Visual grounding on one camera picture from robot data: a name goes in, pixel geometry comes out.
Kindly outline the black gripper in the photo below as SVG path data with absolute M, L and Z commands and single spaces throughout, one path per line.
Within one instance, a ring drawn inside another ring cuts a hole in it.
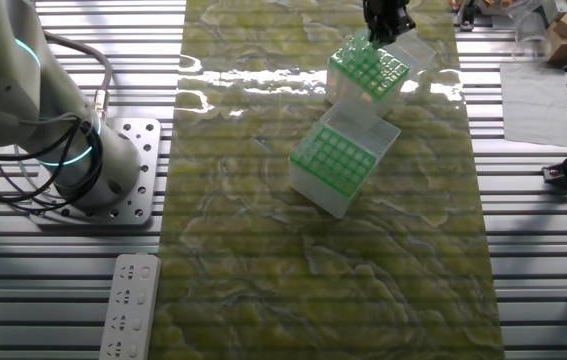
M 407 13 L 409 0 L 364 0 L 363 14 L 368 27 L 368 40 L 374 46 L 385 44 L 386 30 L 383 21 L 389 22 L 391 38 L 411 31 L 416 23 Z

